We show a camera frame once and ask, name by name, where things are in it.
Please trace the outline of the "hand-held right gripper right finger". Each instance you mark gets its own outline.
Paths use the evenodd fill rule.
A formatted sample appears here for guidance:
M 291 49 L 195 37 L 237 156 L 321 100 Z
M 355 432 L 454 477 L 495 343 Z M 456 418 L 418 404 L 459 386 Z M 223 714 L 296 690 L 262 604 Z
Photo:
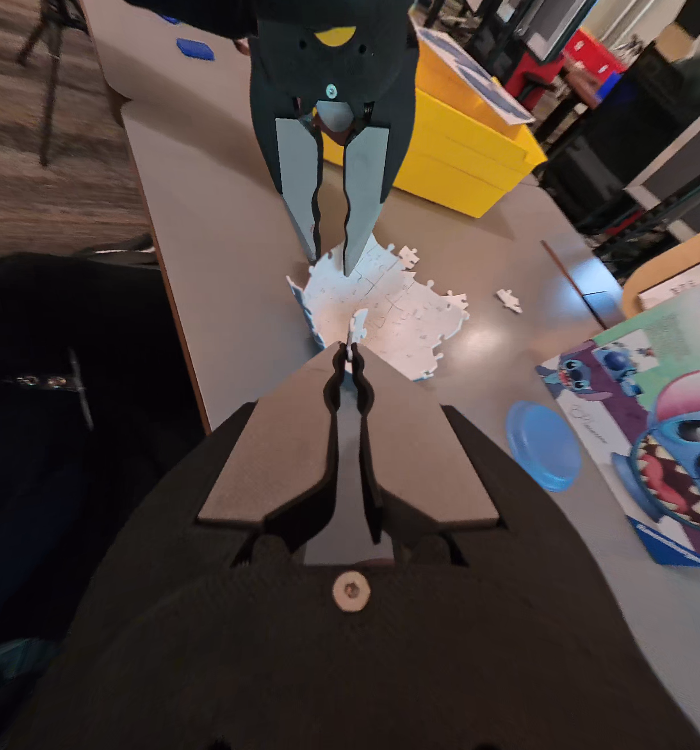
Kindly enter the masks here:
M 351 347 L 360 477 L 371 538 L 405 545 L 493 528 L 500 515 L 444 408 L 369 348 Z

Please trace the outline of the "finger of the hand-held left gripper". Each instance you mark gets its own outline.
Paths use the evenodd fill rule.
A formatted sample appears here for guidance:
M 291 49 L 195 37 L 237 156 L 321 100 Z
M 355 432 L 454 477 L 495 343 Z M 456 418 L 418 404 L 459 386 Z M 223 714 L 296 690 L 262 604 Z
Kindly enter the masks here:
M 343 189 L 347 201 L 343 271 L 351 276 L 381 214 L 389 131 L 367 126 L 345 145 Z
M 320 129 L 305 118 L 276 119 L 281 196 L 310 263 L 321 256 L 318 192 L 323 180 L 324 144 Z

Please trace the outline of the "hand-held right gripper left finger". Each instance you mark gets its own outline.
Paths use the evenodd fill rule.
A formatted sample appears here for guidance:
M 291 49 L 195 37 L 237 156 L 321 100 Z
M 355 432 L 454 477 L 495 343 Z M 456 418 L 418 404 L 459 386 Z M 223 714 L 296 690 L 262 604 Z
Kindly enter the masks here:
M 336 508 L 337 412 L 346 345 L 335 342 L 253 406 L 199 522 L 277 536 L 290 552 Z

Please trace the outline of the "partly built white puzzle ball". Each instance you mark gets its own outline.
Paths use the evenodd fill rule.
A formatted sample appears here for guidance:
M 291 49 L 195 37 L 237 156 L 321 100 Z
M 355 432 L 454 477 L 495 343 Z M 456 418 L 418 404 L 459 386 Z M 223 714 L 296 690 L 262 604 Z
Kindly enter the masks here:
M 418 262 L 415 249 L 395 250 L 370 236 L 351 276 L 344 275 L 338 246 L 309 267 L 304 286 L 289 277 L 287 282 L 321 349 L 346 342 L 351 315 L 367 307 L 360 344 L 416 382 L 434 376 L 443 357 L 440 344 L 469 320 L 466 295 L 440 295 L 432 281 L 416 281 Z

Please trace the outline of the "person's left forearm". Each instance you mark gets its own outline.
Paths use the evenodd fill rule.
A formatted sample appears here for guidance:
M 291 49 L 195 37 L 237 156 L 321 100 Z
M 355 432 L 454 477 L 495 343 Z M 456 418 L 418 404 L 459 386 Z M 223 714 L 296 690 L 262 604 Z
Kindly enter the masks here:
M 126 4 L 232 41 L 258 33 L 250 1 L 126 1 Z

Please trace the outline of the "blue plastic ball stand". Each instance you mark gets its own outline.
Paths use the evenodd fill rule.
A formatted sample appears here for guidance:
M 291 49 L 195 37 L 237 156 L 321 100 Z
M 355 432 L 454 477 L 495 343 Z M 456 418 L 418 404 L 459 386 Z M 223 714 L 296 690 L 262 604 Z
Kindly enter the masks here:
M 519 400 L 506 416 L 506 438 L 514 460 L 544 490 L 560 493 L 579 477 L 579 441 L 563 417 L 530 400 Z

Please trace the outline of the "cartoon puzzle box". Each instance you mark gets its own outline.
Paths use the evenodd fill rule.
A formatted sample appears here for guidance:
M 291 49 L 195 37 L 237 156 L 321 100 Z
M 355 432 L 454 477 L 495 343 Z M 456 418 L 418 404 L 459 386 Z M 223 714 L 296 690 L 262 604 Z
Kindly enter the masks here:
M 700 284 L 535 371 L 650 557 L 700 568 Z

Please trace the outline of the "yellow plastic bin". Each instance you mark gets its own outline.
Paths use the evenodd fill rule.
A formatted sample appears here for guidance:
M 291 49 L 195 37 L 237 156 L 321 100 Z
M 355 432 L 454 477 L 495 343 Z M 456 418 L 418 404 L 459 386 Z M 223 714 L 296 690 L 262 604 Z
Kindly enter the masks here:
M 481 218 L 547 157 L 529 125 L 496 129 L 417 87 L 413 134 L 394 187 Z

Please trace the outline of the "white and blue printed sheet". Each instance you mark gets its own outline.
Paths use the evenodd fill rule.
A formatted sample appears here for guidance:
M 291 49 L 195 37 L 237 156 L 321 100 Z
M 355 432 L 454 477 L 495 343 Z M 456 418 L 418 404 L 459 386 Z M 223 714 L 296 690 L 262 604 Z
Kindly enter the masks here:
M 535 121 L 494 77 L 449 35 L 415 27 L 420 61 L 417 87 L 433 98 L 473 118 L 482 117 L 496 129 Z

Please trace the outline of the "round wooden table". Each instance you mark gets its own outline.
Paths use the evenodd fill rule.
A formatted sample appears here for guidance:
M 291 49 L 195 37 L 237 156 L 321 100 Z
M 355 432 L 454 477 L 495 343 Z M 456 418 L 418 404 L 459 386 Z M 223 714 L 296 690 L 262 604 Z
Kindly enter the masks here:
M 700 233 L 637 268 L 623 286 L 621 310 L 626 319 L 643 311 L 639 293 L 700 263 Z

